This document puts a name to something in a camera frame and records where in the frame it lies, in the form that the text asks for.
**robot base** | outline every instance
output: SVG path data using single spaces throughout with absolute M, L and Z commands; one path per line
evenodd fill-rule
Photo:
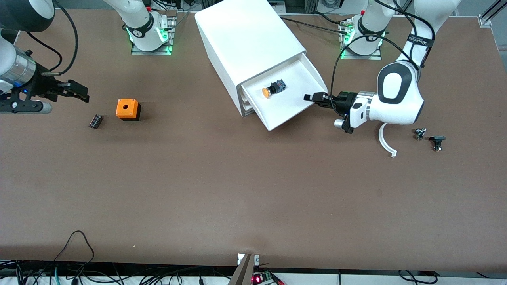
M 177 23 L 177 16 L 167 16 L 167 22 L 163 22 L 162 25 L 164 28 L 168 28 L 169 31 L 162 32 L 163 37 L 167 37 L 167 41 L 160 46 L 160 48 L 146 52 L 138 49 L 134 43 L 132 43 L 132 49 L 130 54 L 132 55 L 171 55 L 172 54 L 172 46 L 174 44 L 174 33 L 176 32 L 175 27 Z
M 352 21 L 353 21 L 353 18 L 350 18 L 350 19 L 342 21 L 341 24 L 338 25 L 338 30 L 347 32 L 347 34 L 340 34 L 340 48 L 341 49 L 343 49 L 344 46 L 349 44 L 352 39 L 351 35 L 354 32 Z M 382 41 L 380 41 L 380 44 L 379 44 L 379 47 L 377 48 L 377 50 L 370 55 L 356 54 L 351 49 L 347 48 L 342 54 L 342 59 L 381 60 L 382 59 L 382 54 L 380 52 L 381 45 L 382 45 Z

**brown table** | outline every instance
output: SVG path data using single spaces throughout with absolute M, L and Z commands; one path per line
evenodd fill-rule
M 114 11 L 74 10 L 80 50 L 63 79 L 90 103 L 60 98 L 49 115 L 1 115 L 0 258 L 52 260 L 75 229 L 97 261 L 234 265 L 254 252 L 272 267 L 507 270 L 506 74 L 489 29 L 449 19 L 419 82 L 417 124 L 378 122 L 353 135 L 313 106 L 272 132 L 241 118 L 211 66 L 193 15 L 173 55 L 131 56 Z M 317 16 L 299 20 L 332 27 Z M 324 80 L 336 34 L 288 23 Z M 389 37 L 404 44 L 404 18 Z M 74 40 L 61 13 L 40 38 L 68 62 Z M 50 66 L 55 56 L 23 35 L 19 46 Z M 337 91 L 375 91 L 397 58 L 343 60 Z M 142 121 L 115 117 L 136 98 Z M 88 123 L 105 115 L 99 130 Z M 444 151 L 412 137 L 445 135 Z M 76 238 L 63 256 L 85 260 Z

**orange cube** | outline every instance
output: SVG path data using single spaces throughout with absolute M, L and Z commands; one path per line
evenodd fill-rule
M 141 104 L 136 99 L 118 99 L 116 117 L 123 121 L 139 121 L 141 117 Z

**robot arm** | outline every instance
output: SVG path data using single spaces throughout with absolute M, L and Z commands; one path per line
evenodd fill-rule
M 142 0 L 104 0 L 122 17 L 130 38 L 138 49 L 154 51 L 168 41 L 167 16 L 148 12 Z M 46 30 L 53 22 L 53 0 L 0 0 L 0 31 Z M 58 96 L 88 102 L 88 88 L 73 80 L 62 82 L 38 64 L 31 52 L 24 52 L 0 35 L 0 113 L 47 114 L 48 102 L 31 100 L 34 96 L 56 102 Z
M 51 0 L 1 0 L 0 30 L 26 32 L 45 30 L 53 21 Z M 56 102 L 58 96 L 75 97 L 88 102 L 88 88 L 69 80 L 62 82 L 54 76 L 43 76 L 50 71 L 35 62 L 31 51 L 22 51 L 0 35 L 0 113 L 47 114 L 51 105 L 31 100 L 34 96 Z M 20 93 L 25 93 L 22 100 Z
M 397 0 L 380 0 L 386 5 L 395 8 L 394 1 Z M 352 18 L 353 33 L 349 39 L 349 42 L 354 39 L 365 35 L 384 35 L 385 28 L 394 15 L 394 10 L 389 9 L 379 3 L 369 0 L 368 6 L 364 14 L 355 15 Z M 349 48 L 356 54 L 369 55 L 377 50 L 379 46 L 380 38 L 377 37 L 366 37 L 354 41 L 349 45 Z
M 103 0 L 122 17 L 131 41 L 146 52 L 154 51 L 168 41 L 167 16 L 148 12 L 142 0 Z
M 335 126 L 347 133 L 352 133 L 354 128 L 367 120 L 413 124 L 424 106 L 417 86 L 419 70 L 431 48 L 434 34 L 460 2 L 461 0 L 415 0 L 416 16 L 426 20 L 431 27 L 415 20 L 416 30 L 412 30 L 404 46 L 404 52 L 415 65 L 403 54 L 395 62 L 386 65 L 377 77 L 376 93 L 340 92 L 338 96 L 319 96 L 320 93 L 315 93 L 305 95 L 305 100 L 334 109 L 343 117 L 335 121 Z

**open drawer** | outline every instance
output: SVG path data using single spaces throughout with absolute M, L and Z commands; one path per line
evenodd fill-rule
M 286 89 L 264 97 L 262 89 L 280 79 Z M 327 92 L 327 88 L 304 53 L 241 84 L 245 110 L 252 108 L 269 131 L 310 107 L 313 103 L 303 97 L 314 92 Z

